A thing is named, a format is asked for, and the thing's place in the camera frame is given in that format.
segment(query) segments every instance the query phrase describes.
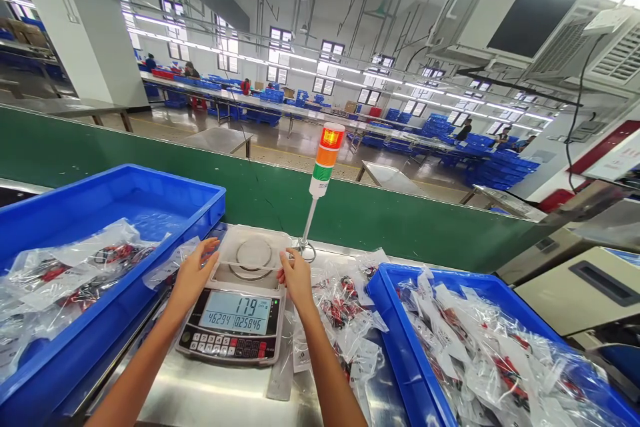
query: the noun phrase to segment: worker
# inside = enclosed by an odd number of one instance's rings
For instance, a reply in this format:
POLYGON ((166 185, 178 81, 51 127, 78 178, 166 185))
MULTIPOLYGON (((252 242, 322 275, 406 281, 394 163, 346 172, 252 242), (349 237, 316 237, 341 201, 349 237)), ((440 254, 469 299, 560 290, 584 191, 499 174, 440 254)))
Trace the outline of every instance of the worker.
POLYGON ((517 152, 520 153, 522 152, 525 148, 527 148, 527 146, 535 139, 536 135, 532 135, 531 137, 529 137, 526 140, 521 140, 516 142, 513 145, 513 149, 517 152))
POLYGON ((145 61, 145 65, 147 66, 147 68, 149 69, 149 71, 151 70, 155 70, 156 68, 158 68, 158 65, 156 64, 155 60, 154 60, 154 56, 152 53, 150 53, 147 56, 147 60, 145 61))
POLYGON ((251 95, 251 80, 245 79, 244 82, 240 83, 240 90, 242 90, 243 95, 251 95))
POLYGON ((455 136, 455 139, 457 141, 464 141, 467 139, 469 132, 471 132, 471 119, 466 119, 462 130, 455 136))
MULTIPOLYGON (((216 238, 200 242, 182 263, 165 311, 86 423, 87 427, 132 426, 136 423, 173 338, 211 276, 219 251, 211 255, 201 268, 203 257, 206 258, 219 243, 216 238)), ((280 253, 282 268, 277 278, 287 287, 307 337, 323 423, 325 427, 346 424, 366 427, 367 421, 345 379, 315 306, 311 293, 311 267, 297 250, 287 249, 287 252, 293 258, 290 260, 285 252, 280 253)), ((226 425, 224 421, 212 420, 210 423, 226 425)))
POLYGON ((495 136, 495 141, 491 144, 491 148, 504 148, 505 143, 509 141, 509 132, 511 131, 511 127, 505 127, 502 133, 499 133, 495 136))
POLYGON ((193 68, 193 64, 190 61, 185 63, 185 77, 200 78, 198 70, 193 68))

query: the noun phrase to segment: orange light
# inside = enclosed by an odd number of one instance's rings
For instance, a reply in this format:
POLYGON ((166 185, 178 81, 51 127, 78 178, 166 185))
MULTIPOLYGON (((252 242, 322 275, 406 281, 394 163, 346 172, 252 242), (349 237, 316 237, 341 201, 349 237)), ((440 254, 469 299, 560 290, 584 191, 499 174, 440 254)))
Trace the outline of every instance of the orange light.
POLYGON ((333 131, 325 128, 322 131, 320 145, 326 148, 340 148, 340 145, 342 145, 342 137, 344 135, 344 131, 333 131))

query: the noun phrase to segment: black cable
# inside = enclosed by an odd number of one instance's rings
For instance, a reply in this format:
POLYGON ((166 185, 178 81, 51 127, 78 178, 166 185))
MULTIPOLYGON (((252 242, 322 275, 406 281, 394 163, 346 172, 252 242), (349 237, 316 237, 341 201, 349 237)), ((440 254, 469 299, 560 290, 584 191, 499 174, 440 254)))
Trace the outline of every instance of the black cable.
POLYGON ((569 135, 567 135, 567 139, 565 140, 565 152, 567 154, 567 160, 569 161, 569 185, 571 186, 571 190, 573 190, 573 193, 577 193, 577 192, 575 191, 575 187, 573 186, 573 162, 571 161, 571 152, 569 151, 569 144, 572 142, 571 136, 573 135, 575 122, 577 121, 577 118, 578 118, 578 109, 582 106, 580 104, 580 99, 582 98, 582 90, 584 89, 585 72, 587 70, 587 66, 589 64, 589 61, 591 60, 591 56, 595 48, 598 46, 598 43, 600 43, 600 40, 602 40, 605 36, 606 34, 602 34, 598 37, 598 40, 595 41, 595 43, 591 47, 591 50, 589 51, 589 54, 587 55, 585 64, 582 66, 582 72, 580 73, 580 83, 578 86, 578 98, 576 99, 575 110, 573 111, 573 120, 571 121, 571 128, 569 128, 569 135))
MULTIPOLYGON (((229 74, 227 73, 226 70, 223 70, 223 72, 225 72, 225 77, 227 78, 227 80, 229 80, 229 82, 231 82, 231 79, 229 78, 229 74)), ((240 112, 241 111, 241 107, 238 106, 238 103, 236 102, 234 96, 233 96, 233 92, 231 92, 231 101, 233 102, 234 106, 238 109, 238 126, 240 127, 240 130, 242 131, 242 136, 245 138, 245 141, 247 140, 247 134, 245 133, 245 130, 242 128, 242 123, 240 121, 240 112)), ((229 121, 231 121, 231 106, 229 104, 227 104, 227 115, 229 116, 229 121)), ((262 189, 260 189, 260 179, 258 178, 258 173, 255 170, 255 167, 253 166, 253 162, 251 161, 250 157, 247 157, 247 160, 249 161, 249 165, 251 166, 251 171, 253 172, 253 175, 255 175, 255 183, 257 183, 258 188, 260 191, 262 191, 262 189)), ((280 218, 280 213, 278 212, 278 210, 275 208, 275 206, 269 201, 269 199, 267 198, 267 196, 263 193, 263 198, 265 199, 265 201, 271 206, 271 208, 273 209, 273 211, 275 212, 275 216, 278 218, 278 223, 280 224, 280 230, 282 232, 287 232, 282 224, 282 219, 280 218)))

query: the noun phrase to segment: scale display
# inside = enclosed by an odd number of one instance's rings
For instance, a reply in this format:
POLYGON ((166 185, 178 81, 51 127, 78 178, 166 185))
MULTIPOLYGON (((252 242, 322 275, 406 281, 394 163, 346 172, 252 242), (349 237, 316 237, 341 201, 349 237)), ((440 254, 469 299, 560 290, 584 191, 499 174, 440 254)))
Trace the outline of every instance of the scale display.
POLYGON ((236 294, 211 292, 199 325, 216 330, 265 335, 271 299, 236 294))

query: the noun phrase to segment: factory floor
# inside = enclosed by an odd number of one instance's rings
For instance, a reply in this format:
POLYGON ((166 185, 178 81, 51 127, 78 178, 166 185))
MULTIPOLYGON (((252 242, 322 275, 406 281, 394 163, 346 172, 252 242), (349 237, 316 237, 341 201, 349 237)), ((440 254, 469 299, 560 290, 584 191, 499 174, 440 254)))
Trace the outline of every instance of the factory floor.
MULTIPOLYGON (((26 98, 54 98, 55 94, 42 77, 27 72, 21 72, 0 65, 0 76, 19 81, 26 98)), ((64 85, 57 85, 64 91, 64 85)), ((11 94, 0 89, 0 101, 11 98, 11 94)), ((205 112, 191 109, 175 110, 163 106, 155 106, 152 111, 133 113, 130 115, 133 131, 143 137, 178 141, 199 131, 217 127, 217 119, 205 112)), ((119 115, 103 115, 105 127, 124 130, 119 115)), ((90 117, 78 119, 93 123, 90 117)), ((287 139, 289 122, 281 120, 277 127, 269 127, 263 123, 253 122, 223 122, 223 128, 243 130, 252 133, 251 159, 273 165, 298 169, 311 173, 315 165, 315 154, 322 127, 311 123, 296 121, 291 138, 287 139)), ((337 165, 334 168, 334 178, 355 181, 362 166, 362 160, 382 163, 396 167, 420 187, 430 198, 449 203, 458 203, 469 191, 463 183, 464 171, 451 169, 438 164, 438 159, 430 157, 422 165, 411 161, 406 155, 387 150, 375 149, 361 145, 358 152, 349 150, 345 142, 339 152, 337 165)), ((244 149, 234 155, 242 157, 244 149)), ((362 183, 374 185, 371 178, 365 174, 362 183)), ((471 205, 482 207, 482 198, 476 196, 471 205)))

